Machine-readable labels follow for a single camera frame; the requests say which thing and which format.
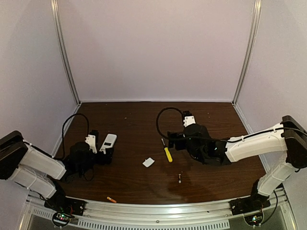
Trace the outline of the white remote control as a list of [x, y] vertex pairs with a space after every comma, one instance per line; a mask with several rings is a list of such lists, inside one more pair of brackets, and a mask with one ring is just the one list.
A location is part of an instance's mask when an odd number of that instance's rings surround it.
[[99, 151], [102, 152], [103, 154], [106, 154], [107, 149], [114, 147], [116, 140], [117, 140], [116, 134], [110, 134], [110, 133], [107, 134]]

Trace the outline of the white battery cover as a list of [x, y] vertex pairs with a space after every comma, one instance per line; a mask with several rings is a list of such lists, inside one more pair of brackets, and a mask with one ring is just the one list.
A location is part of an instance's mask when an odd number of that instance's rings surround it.
[[142, 164], [143, 166], [145, 166], [146, 168], [149, 168], [151, 165], [153, 165], [155, 163], [155, 160], [152, 159], [151, 157], [147, 158]]

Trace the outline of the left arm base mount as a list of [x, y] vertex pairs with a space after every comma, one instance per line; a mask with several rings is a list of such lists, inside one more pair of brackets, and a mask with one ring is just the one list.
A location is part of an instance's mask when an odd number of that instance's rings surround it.
[[86, 202], [84, 200], [67, 197], [58, 201], [55, 199], [44, 200], [44, 207], [55, 211], [51, 217], [51, 221], [60, 229], [71, 224], [77, 217], [83, 216], [85, 205]]

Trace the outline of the orange battery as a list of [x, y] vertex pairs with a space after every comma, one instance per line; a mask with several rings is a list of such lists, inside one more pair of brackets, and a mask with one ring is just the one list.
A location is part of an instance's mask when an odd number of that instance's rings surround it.
[[107, 197], [107, 199], [110, 201], [110, 202], [112, 202], [112, 203], [117, 203], [117, 201], [116, 200], [114, 200], [113, 198], [111, 198], [111, 197]]

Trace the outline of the black battery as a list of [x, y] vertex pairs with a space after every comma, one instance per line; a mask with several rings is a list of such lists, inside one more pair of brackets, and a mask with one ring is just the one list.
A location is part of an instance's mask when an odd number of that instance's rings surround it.
[[178, 174], [178, 183], [182, 183], [181, 174]]

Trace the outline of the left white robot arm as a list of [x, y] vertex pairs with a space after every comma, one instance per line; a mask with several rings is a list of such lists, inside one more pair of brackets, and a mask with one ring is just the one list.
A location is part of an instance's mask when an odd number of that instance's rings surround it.
[[27, 142], [15, 130], [0, 140], [0, 178], [11, 180], [33, 190], [45, 199], [62, 195], [56, 181], [70, 183], [84, 177], [95, 165], [112, 162], [117, 135], [107, 134], [101, 148], [97, 148], [98, 133], [94, 130], [70, 147], [64, 159], [57, 159]]

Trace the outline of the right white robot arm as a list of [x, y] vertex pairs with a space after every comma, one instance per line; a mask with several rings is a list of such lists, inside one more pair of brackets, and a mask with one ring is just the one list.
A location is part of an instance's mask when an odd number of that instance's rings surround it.
[[281, 152], [280, 159], [253, 186], [252, 199], [267, 199], [292, 173], [307, 166], [307, 132], [289, 115], [282, 122], [250, 135], [213, 139], [193, 116], [183, 120], [181, 133], [168, 132], [169, 147], [186, 150], [205, 165], [222, 166], [245, 158]]

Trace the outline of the yellow handled screwdriver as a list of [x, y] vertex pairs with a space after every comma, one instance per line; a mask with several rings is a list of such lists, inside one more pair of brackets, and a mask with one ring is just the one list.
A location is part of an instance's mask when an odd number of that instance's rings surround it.
[[166, 154], [166, 157], [167, 157], [168, 162], [173, 162], [171, 153], [170, 153], [170, 151], [169, 151], [167, 145], [165, 144], [165, 141], [164, 141], [163, 138], [161, 138], [161, 142], [162, 142], [162, 144], [163, 144], [164, 152], [165, 152], [165, 154]]

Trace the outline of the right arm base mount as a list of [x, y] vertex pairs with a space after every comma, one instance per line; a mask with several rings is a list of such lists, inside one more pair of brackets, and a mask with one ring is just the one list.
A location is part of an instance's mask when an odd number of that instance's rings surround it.
[[270, 207], [271, 203], [269, 200], [252, 200], [249, 196], [231, 200], [229, 201], [229, 205], [233, 216], [242, 214], [247, 225], [257, 227], [264, 221], [263, 209]]

